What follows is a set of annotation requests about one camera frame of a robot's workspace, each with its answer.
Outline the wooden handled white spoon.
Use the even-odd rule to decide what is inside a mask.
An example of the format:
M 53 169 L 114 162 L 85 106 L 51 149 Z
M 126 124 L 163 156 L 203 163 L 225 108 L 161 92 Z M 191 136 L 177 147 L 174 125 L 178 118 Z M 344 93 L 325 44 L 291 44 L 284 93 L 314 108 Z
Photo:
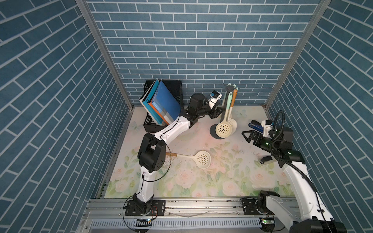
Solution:
M 237 92 L 238 92 L 238 89 L 235 88 L 234 91 L 233 91 L 233 96 L 232 96 L 232 101 L 231 101 L 231 104 L 230 104 L 230 108 L 229 108 L 229 113 L 228 113 L 228 123 L 231 125 L 231 135 L 236 131 L 237 129 L 237 122 L 236 120 L 232 119 L 231 115 L 232 115 L 232 110 L 233 110 L 233 106 L 234 106 L 234 102 L 235 102 L 235 99 L 236 99 L 236 96 L 237 96 Z

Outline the diagonal mint handled skimmer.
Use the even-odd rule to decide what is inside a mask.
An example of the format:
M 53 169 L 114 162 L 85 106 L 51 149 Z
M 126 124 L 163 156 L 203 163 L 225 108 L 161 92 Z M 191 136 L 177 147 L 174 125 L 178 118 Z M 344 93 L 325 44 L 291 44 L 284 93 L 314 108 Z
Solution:
M 232 128 L 231 128 L 231 125 L 227 121 L 227 116 L 228 116 L 230 104 L 231 104 L 231 101 L 232 101 L 232 96 L 233 96 L 233 93 L 230 92 L 228 97 L 227 97 L 226 110 L 225 110 L 223 121 L 220 122 L 216 126 L 215 132 L 216 132 L 217 136 L 221 137 L 221 138 L 227 138 L 231 134 L 231 129 Z

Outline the dark grey utensil rack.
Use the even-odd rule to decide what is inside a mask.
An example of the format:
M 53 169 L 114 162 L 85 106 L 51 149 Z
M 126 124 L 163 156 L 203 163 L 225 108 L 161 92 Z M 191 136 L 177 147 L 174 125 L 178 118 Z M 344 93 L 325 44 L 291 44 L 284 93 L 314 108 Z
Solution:
M 236 84 L 229 83 L 226 86 L 226 96 L 224 100 L 223 107 L 225 112 L 221 118 L 219 124 L 215 124 L 210 128 L 210 134 L 217 139 L 227 138 L 232 135 L 237 129 L 237 122 L 236 120 L 232 119 L 232 110 L 234 106 L 234 102 L 236 99 L 236 95 L 238 92 L 238 88 Z

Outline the wooden handled cream skimmer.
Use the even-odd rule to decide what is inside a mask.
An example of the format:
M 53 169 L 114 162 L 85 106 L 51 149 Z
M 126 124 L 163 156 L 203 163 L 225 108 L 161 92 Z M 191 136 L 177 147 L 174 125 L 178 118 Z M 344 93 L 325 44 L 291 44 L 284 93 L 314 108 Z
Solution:
M 166 152 L 166 155 L 191 159 L 196 163 L 197 167 L 199 167 L 200 169 L 207 169 L 211 165 L 211 155 L 205 150 L 201 150 L 193 156 L 177 154 L 172 152 Z

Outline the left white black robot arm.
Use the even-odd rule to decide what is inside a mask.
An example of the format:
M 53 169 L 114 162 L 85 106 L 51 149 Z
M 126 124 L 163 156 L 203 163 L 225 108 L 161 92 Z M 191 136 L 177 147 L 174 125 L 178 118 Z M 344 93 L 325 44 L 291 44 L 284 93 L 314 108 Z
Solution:
M 190 97 L 187 108 L 180 112 L 174 122 L 155 134 L 145 134 L 138 153 L 139 188 L 132 196 L 135 210 L 140 215 L 148 214 L 153 206 L 153 185 L 157 181 L 156 172 L 166 161 L 166 150 L 170 149 L 169 144 L 196 124 L 200 118 L 208 115 L 214 119 L 223 113 L 225 109 L 219 106 L 222 103 L 221 98 L 222 94 L 215 90 L 209 97 L 205 97 L 202 93 L 195 93 Z

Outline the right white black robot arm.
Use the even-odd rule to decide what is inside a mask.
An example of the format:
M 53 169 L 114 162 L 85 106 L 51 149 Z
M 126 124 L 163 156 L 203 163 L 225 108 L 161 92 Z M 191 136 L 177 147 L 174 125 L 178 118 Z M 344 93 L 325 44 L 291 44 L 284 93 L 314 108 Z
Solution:
M 270 162 L 276 161 L 287 176 L 296 202 L 285 201 L 275 191 L 261 190 L 256 199 L 258 212 L 276 216 L 291 233 L 345 233 L 345 225 L 335 220 L 310 180 L 306 161 L 293 149 L 291 129 L 269 131 L 269 136 L 258 131 L 242 132 L 245 140 L 270 153 Z

